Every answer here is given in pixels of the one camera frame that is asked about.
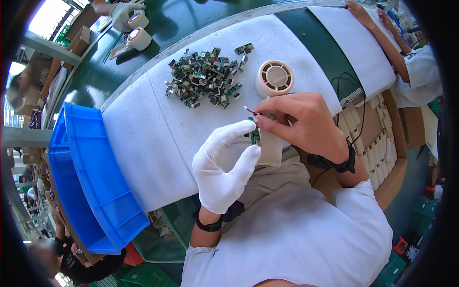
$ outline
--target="white t-shirt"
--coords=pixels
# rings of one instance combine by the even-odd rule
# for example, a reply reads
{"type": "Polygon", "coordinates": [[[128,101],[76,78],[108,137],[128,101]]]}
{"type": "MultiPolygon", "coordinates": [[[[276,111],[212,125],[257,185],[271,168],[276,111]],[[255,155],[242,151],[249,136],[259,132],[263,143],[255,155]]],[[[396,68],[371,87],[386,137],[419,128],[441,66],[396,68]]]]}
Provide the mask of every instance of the white t-shirt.
{"type": "Polygon", "coordinates": [[[188,247],[183,287],[251,287],[267,279],[368,287],[388,262],[392,229],[370,180],[333,191],[273,192],[237,218],[212,248],[188,247]]]}
{"type": "Polygon", "coordinates": [[[35,200],[35,191],[34,191],[34,188],[33,188],[33,187],[29,188],[29,190],[27,191],[27,195],[28,195],[31,199],[35,200]]]}
{"type": "Polygon", "coordinates": [[[440,71],[429,45],[414,50],[404,58],[409,84],[397,74],[391,87],[398,108],[424,106],[443,94],[440,71]]]}

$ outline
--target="blue plastic bin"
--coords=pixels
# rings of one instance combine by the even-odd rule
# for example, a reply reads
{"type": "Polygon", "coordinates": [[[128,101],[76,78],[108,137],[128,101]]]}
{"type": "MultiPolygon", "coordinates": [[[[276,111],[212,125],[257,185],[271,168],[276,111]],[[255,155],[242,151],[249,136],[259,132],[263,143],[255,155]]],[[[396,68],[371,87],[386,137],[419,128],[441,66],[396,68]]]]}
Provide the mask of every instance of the blue plastic bin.
{"type": "Polygon", "coordinates": [[[65,103],[49,158],[62,205],[91,253],[118,255],[150,224],[121,173],[100,110],[65,103]]]}

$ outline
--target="white glove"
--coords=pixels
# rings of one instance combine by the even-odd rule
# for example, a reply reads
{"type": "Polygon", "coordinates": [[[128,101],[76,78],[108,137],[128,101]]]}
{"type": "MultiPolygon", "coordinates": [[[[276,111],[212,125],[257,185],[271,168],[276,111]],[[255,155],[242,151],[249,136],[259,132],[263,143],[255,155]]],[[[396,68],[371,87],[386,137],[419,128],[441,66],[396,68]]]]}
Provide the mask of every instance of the white glove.
{"type": "Polygon", "coordinates": [[[225,214],[241,196],[261,155],[261,148],[249,146],[241,154],[232,171],[226,173],[219,166],[228,146],[238,136],[253,130],[254,122],[246,120],[213,131],[193,157],[193,171],[199,188],[201,204],[210,212],[225,214]]]}
{"type": "Polygon", "coordinates": [[[128,25],[129,13],[134,10],[144,10],[145,6],[135,3],[117,3],[113,7],[110,16],[113,18],[112,26],[120,32],[131,32],[132,28],[128,25]]]}

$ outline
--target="green table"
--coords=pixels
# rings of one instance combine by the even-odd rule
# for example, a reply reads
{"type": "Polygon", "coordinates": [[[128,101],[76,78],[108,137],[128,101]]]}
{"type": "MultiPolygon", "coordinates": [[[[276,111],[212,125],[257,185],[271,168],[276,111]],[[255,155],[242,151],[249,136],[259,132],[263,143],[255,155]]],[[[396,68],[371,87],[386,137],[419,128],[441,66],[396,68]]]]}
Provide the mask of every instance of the green table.
{"type": "MultiPolygon", "coordinates": [[[[144,3],[150,24],[146,31],[153,38],[150,46],[143,51],[131,50],[116,60],[109,60],[103,64],[105,55],[119,36],[115,29],[108,30],[92,46],[80,66],[73,72],[52,112],[58,113],[64,100],[71,104],[99,108],[129,76],[173,43],[218,20],[281,2],[288,1],[147,0],[144,3]]],[[[334,87],[341,72],[348,72],[356,77],[338,44],[311,12],[299,9],[276,15],[304,43],[334,87]]],[[[353,81],[341,80],[340,99],[357,88],[358,85],[353,81]]]]}

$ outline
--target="cylindrical white device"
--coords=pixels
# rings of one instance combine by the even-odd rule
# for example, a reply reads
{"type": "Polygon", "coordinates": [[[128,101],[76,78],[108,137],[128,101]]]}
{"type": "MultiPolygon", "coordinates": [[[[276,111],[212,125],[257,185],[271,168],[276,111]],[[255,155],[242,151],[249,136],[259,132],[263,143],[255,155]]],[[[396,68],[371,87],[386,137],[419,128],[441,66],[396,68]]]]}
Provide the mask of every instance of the cylindrical white device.
{"type": "Polygon", "coordinates": [[[142,51],[151,43],[151,36],[143,29],[136,28],[128,36],[128,44],[142,51]]]}
{"type": "Polygon", "coordinates": [[[263,98],[281,96],[293,87],[293,72],[279,60],[264,62],[258,70],[255,88],[263,98]]]}
{"type": "Polygon", "coordinates": [[[146,26],[148,26],[148,23],[150,23],[150,20],[145,16],[145,11],[139,10],[134,15],[129,19],[128,25],[132,28],[138,28],[141,27],[145,29],[146,26]]]}

